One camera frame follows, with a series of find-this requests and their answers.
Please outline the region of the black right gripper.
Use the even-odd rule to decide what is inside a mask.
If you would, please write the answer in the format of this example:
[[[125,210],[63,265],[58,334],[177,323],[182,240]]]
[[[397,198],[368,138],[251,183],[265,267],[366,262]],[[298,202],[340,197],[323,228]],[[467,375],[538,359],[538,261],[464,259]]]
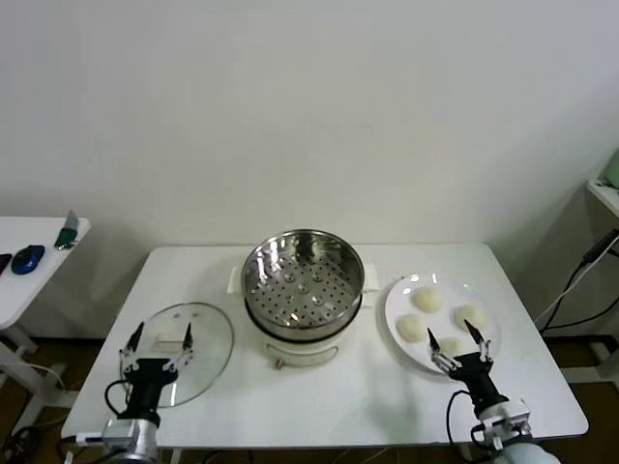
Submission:
[[[485,339],[468,319],[465,319],[464,323],[479,348],[479,354],[470,353],[453,358],[441,350],[431,329],[428,329],[431,361],[451,379],[466,386],[475,409],[488,409],[507,402],[509,398],[499,392],[489,376],[493,367],[493,358],[489,351],[490,340]]]

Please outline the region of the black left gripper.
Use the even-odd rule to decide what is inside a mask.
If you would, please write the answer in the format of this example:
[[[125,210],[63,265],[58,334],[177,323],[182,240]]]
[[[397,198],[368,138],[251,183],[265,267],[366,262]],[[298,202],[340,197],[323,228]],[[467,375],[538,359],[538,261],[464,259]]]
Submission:
[[[191,323],[187,325],[180,348],[170,359],[137,359],[143,329],[144,322],[141,322],[119,351],[120,372],[129,372],[126,380],[131,385],[127,407],[118,415],[119,420],[159,421],[159,401],[163,388],[170,384],[170,372],[182,371],[193,360]]]

